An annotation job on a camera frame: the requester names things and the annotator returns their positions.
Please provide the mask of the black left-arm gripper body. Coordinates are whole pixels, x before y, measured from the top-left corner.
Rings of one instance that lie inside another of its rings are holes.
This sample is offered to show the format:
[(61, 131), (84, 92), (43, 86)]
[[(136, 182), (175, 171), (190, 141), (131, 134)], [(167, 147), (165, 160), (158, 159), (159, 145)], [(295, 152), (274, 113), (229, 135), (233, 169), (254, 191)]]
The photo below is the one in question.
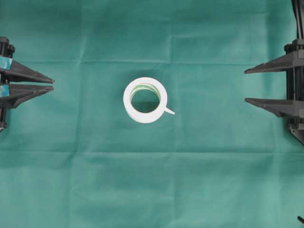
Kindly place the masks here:
[[(0, 55), (2, 57), (13, 58), (13, 54), (15, 52), (15, 47), (10, 44), (9, 39), (7, 37), (0, 37)], [(0, 108), (0, 131), (6, 129), (7, 123), (6, 119), (7, 108)]]

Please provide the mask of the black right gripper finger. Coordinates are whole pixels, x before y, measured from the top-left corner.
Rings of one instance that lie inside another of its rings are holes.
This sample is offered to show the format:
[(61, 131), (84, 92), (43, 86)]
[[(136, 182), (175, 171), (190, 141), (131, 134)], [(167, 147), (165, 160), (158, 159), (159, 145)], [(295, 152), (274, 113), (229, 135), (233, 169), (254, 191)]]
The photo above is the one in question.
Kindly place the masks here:
[(270, 62), (260, 64), (251, 69), (247, 69), (244, 71), (244, 73), (251, 74), (251, 73), (265, 73), (265, 72), (281, 72), (294, 67), (300, 67), (303, 65), (304, 65), (303, 53), (288, 53)]
[(304, 102), (282, 99), (246, 98), (246, 102), (263, 108), (276, 116), (303, 116)]

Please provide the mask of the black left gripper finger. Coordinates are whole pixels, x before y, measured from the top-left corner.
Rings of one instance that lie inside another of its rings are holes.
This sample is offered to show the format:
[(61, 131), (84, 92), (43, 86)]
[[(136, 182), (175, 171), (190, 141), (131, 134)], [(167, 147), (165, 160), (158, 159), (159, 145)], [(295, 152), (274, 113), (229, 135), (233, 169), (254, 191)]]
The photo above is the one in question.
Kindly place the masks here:
[(52, 78), (28, 68), (12, 58), (2, 56), (0, 57), (0, 74), (12, 82), (54, 83)]
[(52, 86), (45, 85), (1, 84), (0, 106), (13, 109), (27, 100), (53, 90)]

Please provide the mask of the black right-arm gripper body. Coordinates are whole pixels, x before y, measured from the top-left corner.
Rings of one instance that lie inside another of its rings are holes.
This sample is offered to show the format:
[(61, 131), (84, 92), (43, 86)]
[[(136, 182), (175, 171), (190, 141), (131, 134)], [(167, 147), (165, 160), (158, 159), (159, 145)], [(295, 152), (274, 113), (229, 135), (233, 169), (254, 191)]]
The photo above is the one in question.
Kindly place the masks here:
[[(286, 96), (288, 100), (304, 100), (304, 64), (296, 64), (299, 57), (298, 51), (304, 51), (304, 40), (295, 39), (285, 46), (286, 54), (290, 54), (292, 67), (286, 71)], [(304, 118), (287, 117), (287, 128), (290, 133), (301, 143), (304, 143)]]

